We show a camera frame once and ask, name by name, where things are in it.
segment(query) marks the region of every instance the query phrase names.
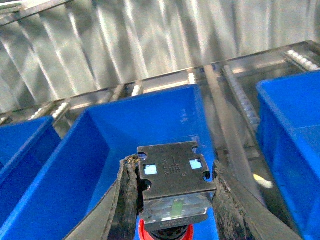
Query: blue storage bin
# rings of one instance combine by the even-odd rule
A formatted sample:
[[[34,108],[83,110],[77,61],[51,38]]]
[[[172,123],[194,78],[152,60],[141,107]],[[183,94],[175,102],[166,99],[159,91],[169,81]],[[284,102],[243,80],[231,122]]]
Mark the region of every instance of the blue storage bin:
[[[186,141],[198,142],[197,153],[212,171],[213,145],[196,85],[87,109],[0,229],[0,239],[62,239],[116,180],[121,159],[139,146]],[[208,214],[195,225],[195,240],[219,239],[212,209]]]
[[[257,85],[257,139],[305,239],[320,239],[320,72]]]
[[[0,226],[61,142],[53,118],[0,127]]]

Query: red cap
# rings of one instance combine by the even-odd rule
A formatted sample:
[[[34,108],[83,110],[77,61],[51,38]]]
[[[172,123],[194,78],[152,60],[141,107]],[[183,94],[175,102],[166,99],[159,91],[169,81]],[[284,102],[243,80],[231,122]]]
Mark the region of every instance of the red cap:
[[[140,219],[139,222],[139,237],[140,240],[154,240],[150,234],[145,230],[145,221]],[[193,240],[194,239],[194,226],[189,225],[182,240]]]

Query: metal panel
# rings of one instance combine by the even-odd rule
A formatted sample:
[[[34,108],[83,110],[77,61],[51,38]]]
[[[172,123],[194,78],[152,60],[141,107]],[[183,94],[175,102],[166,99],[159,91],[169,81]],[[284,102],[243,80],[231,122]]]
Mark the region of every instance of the metal panel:
[[[24,6],[0,16],[0,35],[10,30],[19,39],[0,45],[1,58],[11,59],[1,67],[10,86],[2,95],[13,95],[9,104],[0,100],[2,112],[320,41],[320,0],[26,0]]]

